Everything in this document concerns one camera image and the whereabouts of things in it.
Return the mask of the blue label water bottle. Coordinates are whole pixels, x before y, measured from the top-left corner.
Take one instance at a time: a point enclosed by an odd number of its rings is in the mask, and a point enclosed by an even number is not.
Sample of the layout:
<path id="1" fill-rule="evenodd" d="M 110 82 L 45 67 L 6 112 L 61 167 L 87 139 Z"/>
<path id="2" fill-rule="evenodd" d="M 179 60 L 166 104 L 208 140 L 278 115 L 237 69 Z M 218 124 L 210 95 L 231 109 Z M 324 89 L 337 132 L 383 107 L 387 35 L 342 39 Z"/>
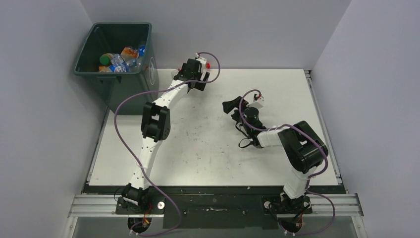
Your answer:
<path id="1" fill-rule="evenodd" d="M 143 56 L 145 54 L 145 49 L 146 49 L 146 41 L 142 41 L 140 42 L 140 44 L 137 47 L 137 59 L 136 59 L 136 70 L 140 71 L 141 70 L 141 65 L 142 65 L 142 59 Z"/>

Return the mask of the orange crushed bottle back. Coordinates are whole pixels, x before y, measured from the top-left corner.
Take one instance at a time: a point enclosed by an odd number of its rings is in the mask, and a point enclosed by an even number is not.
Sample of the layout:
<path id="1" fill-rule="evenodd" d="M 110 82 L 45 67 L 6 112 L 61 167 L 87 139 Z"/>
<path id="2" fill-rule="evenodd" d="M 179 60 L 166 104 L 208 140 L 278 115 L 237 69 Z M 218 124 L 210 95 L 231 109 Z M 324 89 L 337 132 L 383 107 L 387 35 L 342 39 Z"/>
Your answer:
<path id="1" fill-rule="evenodd" d="M 125 60 L 129 61 L 132 59 L 136 59 L 139 55 L 139 52 L 137 49 L 133 47 L 125 47 L 122 52 L 120 53 L 120 56 Z"/>

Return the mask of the clear crushed bottle back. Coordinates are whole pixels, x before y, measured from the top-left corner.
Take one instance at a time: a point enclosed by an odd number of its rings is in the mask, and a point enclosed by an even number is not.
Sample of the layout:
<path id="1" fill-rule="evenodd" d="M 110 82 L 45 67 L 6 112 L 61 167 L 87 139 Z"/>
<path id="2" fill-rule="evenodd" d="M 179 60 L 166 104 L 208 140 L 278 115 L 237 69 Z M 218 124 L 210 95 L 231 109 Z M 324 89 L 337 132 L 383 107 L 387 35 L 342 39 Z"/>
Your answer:
<path id="1" fill-rule="evenodd" d="M 125 60 L 119 54 L 112 57 L 111 64 L 114 67 L 114 72 L 127 72 L 128 70 Z"/>

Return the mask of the red label bottle back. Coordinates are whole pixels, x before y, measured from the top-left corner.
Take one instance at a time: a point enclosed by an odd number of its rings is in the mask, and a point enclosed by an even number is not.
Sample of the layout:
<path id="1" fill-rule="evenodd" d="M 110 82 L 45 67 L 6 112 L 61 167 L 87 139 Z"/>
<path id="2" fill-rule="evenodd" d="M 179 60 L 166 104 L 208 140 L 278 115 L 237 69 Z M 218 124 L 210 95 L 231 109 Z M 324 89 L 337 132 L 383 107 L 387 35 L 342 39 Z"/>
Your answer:
<path id="1" fill-rule="evenodd" d="M 171 73 L 173 80 L 202 80 L 207 70 L 210 69 L 210 64 L 207 63 L 207 69 L 202 68 L 202 65 L 196 60 L 190 60 L 182 64 L 182 66 Z"/>

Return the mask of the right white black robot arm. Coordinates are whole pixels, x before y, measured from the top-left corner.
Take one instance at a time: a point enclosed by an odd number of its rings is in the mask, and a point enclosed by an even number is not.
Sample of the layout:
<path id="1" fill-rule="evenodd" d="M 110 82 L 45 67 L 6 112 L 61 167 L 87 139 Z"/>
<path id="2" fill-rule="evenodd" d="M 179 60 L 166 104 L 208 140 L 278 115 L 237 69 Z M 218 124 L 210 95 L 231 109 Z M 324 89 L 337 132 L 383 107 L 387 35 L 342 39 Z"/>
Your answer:
<path id="1" fill-rule="evenodd" d="M 305 205 L 305 193 L 311 175 L 328 156 L 323 141 L 306 121 L 292 126 L 267 128 L 259 119 L 259 109 L 263 107 L 264 97 L 255 94 L 249 103 L 239 96 L 222 103 L 223 111 L 230 114 L 250 145 L 256 148 L 283 147 L 291 164 L 290 172 L 280 194 L 280 206 L 286 212 L 293 212 Z"/>

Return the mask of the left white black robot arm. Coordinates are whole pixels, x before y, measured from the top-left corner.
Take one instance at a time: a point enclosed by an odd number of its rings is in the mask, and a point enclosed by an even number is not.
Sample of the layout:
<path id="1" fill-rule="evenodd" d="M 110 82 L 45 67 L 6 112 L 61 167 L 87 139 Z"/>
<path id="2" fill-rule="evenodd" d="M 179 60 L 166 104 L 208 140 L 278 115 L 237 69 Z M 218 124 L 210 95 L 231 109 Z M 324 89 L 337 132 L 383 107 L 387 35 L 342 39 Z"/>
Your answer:
<path id="1" fill-rule="evenodd" d="M 148 211 L 152 206 L 147 198 L 150 173 L 162 142 L 171 129 L 170 109 L 191 89 L 204 91 L 210 73 L 207 59 L 196 56 L 188 59 L 174 75 L 170 86 L 162 90 L 162 95 L 143 107 L 140 155 L 135 156 L 137 165 L 132 178 L 122 191 L 122 198 L 128 207 L 137 214 Z"/>

